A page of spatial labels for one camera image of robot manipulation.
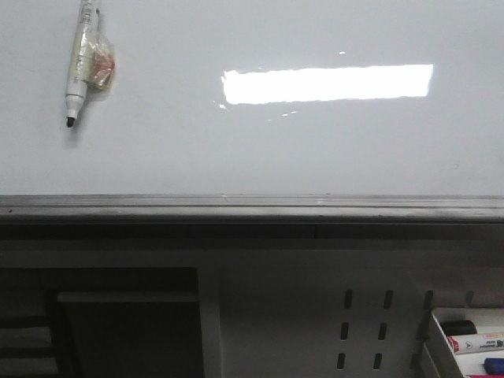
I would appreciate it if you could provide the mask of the blue-capped marker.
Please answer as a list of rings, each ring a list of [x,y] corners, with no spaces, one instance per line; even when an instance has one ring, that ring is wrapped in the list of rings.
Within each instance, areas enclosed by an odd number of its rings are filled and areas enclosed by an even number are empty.
[[[484,369],[488,375],[504,375],[504,358],[486,358],[484,360]]]

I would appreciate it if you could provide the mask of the white black-tip whiteboard marker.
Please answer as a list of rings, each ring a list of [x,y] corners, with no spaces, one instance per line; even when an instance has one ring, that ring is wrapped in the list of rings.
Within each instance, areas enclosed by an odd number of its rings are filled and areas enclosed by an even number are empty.
[[[79,119],[87,93],[107,91],[116,70],[115,49],[100,29],[102,3],[80,2],[65,92],[66,126]]]

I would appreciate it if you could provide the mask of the grey aluminium marker tray rail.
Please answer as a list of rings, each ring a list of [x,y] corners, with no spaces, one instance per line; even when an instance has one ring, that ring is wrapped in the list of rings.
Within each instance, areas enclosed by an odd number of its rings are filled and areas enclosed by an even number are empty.
[[[3,224],[501,223],[501,196],[3,195]]]

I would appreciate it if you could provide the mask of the white shelf board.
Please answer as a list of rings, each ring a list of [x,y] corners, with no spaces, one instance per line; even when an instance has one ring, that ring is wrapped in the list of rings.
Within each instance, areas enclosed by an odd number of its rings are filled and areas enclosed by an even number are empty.
[[[198,302],[198,295],[186,291],[88,291],[61,292],[57,294],[61,303],[180,303]]]

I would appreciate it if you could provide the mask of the white plastic marker bin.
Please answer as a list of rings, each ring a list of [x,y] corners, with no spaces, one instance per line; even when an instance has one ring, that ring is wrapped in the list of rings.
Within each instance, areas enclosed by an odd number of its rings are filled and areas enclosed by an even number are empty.
[[[502,332],[503,309],[436,308],[431,311],[421,368],[426,377],[502,377],[488,375],[486,358],[503,358],[503,350],[455,354],[440,327],[441,322],[470,320],[478,333]]]

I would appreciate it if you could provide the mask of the red-capped white marker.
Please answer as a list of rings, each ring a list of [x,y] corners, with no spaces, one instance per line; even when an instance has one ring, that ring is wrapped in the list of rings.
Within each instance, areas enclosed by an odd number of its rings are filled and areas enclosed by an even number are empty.
[[[503,350],[503,333],[489,332],[447,337],[455,354],[475,354]]]

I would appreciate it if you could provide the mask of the white slotted pegboard panel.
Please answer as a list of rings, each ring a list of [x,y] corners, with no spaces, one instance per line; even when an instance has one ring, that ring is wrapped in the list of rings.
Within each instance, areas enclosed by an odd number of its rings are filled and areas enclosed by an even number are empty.
[[[432,309],[503,305],[502,267],[254,256],[197,272],[208,377],[422,377]]]

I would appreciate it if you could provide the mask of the white glossy whiteboard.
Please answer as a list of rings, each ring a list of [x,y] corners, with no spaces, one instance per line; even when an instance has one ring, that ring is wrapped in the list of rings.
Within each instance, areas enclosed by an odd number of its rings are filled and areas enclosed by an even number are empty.
[[[68,128],[78,8],[1,4],[4,195],[503,193],[500,1],[105,1]]]

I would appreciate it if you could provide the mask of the black marker cap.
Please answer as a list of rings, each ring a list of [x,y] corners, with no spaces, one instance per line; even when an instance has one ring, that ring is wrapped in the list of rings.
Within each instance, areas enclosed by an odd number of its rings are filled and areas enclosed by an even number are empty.
[[[445,321],[439,325],[446,336],[475,335],[478,333],[475,324],[470,320]]]

